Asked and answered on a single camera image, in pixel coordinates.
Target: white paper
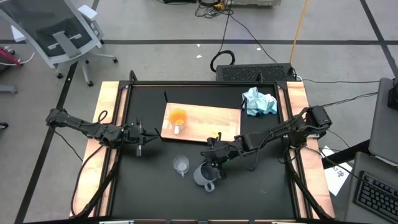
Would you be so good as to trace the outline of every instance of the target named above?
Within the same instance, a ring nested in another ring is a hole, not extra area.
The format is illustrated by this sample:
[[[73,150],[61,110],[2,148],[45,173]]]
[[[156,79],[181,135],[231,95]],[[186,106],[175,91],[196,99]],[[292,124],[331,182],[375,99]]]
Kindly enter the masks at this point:
[[[322,150],[324,155],[330,156],[334,154],[332,150],[329,149],[328,146],[325,146]],[[353,169],[351,166],[349,166],[346,162],[339,164],[340,166],[344,167],[348,171],[351,172]],[[342,169],[341,167],[335,166],[329,169],[325,169],[325,176],[326,176],[326,181],[328,182],[328,188],[329,191],[334,195],[337,196],[338,192],[340,191],[341,187],[343,186],[344,182],[346,181],[347,177],[349,176],[349,173]]]

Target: mug handle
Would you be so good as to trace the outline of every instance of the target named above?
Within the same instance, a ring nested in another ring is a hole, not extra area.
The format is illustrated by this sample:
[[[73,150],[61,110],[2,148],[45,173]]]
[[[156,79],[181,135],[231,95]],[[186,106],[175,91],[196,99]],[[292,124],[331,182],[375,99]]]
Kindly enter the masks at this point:
[[[180,133],[180,128],[176,125],[174,126],[174,134],[179,134]]]
[[[209,182],[209,183],[205,184],[205,190],[207,192],[212,192],[212,191],[214,191],[214,189],[216,189],[216,187],[214,186],[214,183]]]

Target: wooden cutting board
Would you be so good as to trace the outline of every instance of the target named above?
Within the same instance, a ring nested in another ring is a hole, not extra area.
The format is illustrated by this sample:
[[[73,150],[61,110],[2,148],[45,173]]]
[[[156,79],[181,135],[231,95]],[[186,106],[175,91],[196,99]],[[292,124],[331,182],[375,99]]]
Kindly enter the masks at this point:
[[[174,109],[183,109],[188,114],[184,129],[174,134],[169,116]],[[241,132],[241,110],[210,106],[167,103],[162,125],[162,138],[207,142],[221,132],[222,141],[234,141]]]

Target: orange cup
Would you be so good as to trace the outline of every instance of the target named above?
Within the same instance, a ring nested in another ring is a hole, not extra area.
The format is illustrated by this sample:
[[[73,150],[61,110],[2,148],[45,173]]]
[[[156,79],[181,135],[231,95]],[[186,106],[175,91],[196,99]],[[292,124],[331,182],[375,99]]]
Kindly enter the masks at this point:
[[[183,109],[174,109],[170,113],[169,121],[174,128],[174,134],[179,134],[188,120],[188,114]]]

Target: clear plastic cup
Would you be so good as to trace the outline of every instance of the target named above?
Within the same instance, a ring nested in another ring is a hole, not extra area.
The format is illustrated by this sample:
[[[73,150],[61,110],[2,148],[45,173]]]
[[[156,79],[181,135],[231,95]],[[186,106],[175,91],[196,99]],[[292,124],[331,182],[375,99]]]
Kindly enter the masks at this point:
[[[189,170],[189,160],[185,156],[177,156],[173,161],[174,169],[184,177]]]

